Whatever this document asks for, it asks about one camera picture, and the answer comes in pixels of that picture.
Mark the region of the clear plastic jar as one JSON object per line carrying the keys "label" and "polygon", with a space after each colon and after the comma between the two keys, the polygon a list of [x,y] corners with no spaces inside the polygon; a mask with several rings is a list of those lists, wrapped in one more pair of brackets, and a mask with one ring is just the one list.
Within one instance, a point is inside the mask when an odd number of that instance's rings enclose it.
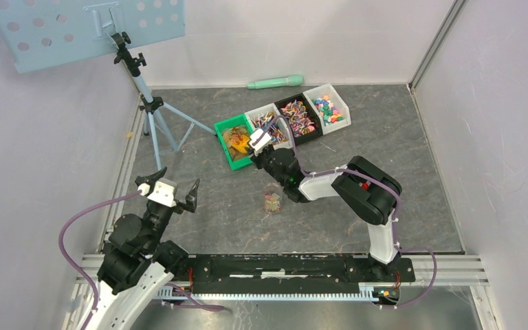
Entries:
{"label": "clear plastic jar", "polygon": [[264,209],[268,213],[281,211],[282,188],[278,184],[268,184],[263,191]]}

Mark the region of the yellow plastic scoop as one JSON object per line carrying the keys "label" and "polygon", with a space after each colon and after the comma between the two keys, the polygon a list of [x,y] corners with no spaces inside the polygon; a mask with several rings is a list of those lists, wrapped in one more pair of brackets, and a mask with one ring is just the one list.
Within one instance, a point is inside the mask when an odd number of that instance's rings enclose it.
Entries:
{"label": "yellow plastic scoop", "polygon": [[248,154],[250,138],[246,135],[238,135],[232,138],[232,148],[239,153]]}

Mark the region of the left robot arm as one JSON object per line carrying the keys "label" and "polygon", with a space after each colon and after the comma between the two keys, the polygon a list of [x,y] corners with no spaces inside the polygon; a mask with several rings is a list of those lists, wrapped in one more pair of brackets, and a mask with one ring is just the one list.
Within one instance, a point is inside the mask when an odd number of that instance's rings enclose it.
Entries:
{"label": "left robot arm", "polygon": [[124,214],[115,222],[93,281],[93,309],[82,329],[130,329],[165,284],[187,275],[189,253],[162,236],[173,215],[196,211],[200,181],[180,201],[177,183],[165,174],[163,168],[135,179],[137,194],[146,199],[145,213]]}

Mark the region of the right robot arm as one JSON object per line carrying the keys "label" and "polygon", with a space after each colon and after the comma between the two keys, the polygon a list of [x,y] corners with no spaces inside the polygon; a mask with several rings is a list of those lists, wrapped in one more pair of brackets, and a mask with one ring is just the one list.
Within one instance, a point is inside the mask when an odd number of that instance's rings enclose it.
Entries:
{"label": "right robot arm", "polygon": [[369,269],[379,281],[397,272],[399,245],[394,241],[393,222],[401,204],[401,184],[361,156],[333,170],[314,173],[303,170],[289,148],[272,146],[250,151],[250,159],[283,188],[295,203],[339,197],[368,226],[370,235]]}

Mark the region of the black lollipop bin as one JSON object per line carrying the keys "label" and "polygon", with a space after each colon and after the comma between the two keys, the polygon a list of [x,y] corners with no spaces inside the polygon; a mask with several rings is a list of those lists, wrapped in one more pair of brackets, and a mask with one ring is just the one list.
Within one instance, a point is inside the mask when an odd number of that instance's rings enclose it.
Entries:
{"label": "black lollipop bin", "polygon": [[323,136],[320,118],[303,93],[276,101],[274,104],[280,114],[288,119],[288,127],[297,146]]}

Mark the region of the white lollipop bin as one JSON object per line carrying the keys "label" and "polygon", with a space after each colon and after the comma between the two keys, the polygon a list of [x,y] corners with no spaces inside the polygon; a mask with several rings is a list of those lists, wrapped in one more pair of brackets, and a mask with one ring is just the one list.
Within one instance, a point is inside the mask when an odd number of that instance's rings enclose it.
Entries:
{"label": "white lollipop bin", "polygon": [[[280,115],[280,111],[274,103],[245,112],[245,117],[254,130],[264,129],[277,115]],[[288,126],[283,120],[277,119],[267,132],[272,137],[272,145],[275,149],[288,149],[292,146]]]}

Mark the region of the green candy bin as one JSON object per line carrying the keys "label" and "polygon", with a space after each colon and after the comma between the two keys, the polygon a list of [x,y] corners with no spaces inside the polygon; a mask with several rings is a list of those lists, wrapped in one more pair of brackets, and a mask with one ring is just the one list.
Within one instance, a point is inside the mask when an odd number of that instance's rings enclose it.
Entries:
{"label": "green candy bin", "polygon": [[248,142],[253,128],[245,115],[236,115],[214,124],[230,168],[235,171],[252,164]]}

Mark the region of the white candy bin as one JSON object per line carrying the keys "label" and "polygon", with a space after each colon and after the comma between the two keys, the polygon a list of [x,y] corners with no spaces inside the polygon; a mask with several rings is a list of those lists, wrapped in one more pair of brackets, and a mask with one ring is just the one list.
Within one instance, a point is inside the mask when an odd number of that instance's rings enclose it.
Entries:
{"label": "white candy bin", "polygon": [[351,125],[349,106],[343,101],[333,85],[327,83],[303,92],[320,118],[324,135]]}

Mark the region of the light blue music stand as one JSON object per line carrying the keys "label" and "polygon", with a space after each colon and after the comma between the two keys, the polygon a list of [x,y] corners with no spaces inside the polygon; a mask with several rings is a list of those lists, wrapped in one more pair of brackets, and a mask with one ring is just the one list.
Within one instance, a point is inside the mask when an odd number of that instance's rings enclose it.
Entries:
{"label": "light blue music stand", "polygon": [[178,0],[0,1],[0,33],[20,74],[113,54],[142,98],[144,134],[151,137],[161,168],[158,135],[164,135],[174,152],[183,146],[175,141],[162,109],[185,119],[188,132],[201,128],[215,134],[209,126],[154,97],[140,70],[146,66],[144,55],[131,53],[136,47],[183,37],[185,5]]}

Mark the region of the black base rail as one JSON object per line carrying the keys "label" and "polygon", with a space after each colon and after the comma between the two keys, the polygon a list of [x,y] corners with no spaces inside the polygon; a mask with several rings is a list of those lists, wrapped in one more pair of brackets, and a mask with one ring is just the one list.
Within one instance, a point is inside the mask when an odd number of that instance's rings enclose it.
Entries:
{"label": "black base rail", "polygon": [[381,265],[366,254],[196,254],[175,272],[194,294],[355,294],[361,283],[413,283],[410,258]]}

